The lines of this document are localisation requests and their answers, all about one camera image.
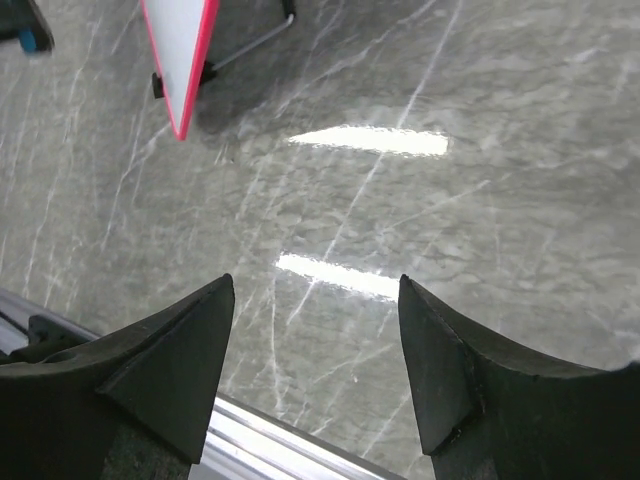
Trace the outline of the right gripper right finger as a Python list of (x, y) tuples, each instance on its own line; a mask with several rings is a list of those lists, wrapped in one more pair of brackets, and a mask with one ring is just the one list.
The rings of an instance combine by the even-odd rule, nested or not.
[(407, 276), (398, 315), (422, 452), (439, 479), (635, 479), (639, 366), (521, 345)]

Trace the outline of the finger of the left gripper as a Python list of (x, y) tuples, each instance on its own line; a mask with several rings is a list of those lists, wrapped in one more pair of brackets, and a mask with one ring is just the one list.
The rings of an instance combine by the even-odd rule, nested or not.
[(1, 42), (18, 42), (20, 30), (32, 30), (39, 46), (37, 53), (50, 53), (54, 37), (39, 6), (33, 0), (0, 1)]

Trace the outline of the blue whiteboard eraser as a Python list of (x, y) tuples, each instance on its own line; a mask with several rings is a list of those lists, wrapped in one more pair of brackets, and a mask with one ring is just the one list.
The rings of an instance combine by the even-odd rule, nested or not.
[(39, 51), (38, 41), (32, 30), (20, 30), (18, 33), (18, 40), (25, 53), (34, 54)]

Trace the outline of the pink framed whiteboard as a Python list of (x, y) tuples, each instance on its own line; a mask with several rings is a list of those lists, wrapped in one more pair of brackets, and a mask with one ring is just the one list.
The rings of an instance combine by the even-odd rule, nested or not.
[(166, 103), (176, 138), (187, 137), (218, 0), (142, 0), (154, 53), (152, 92)]

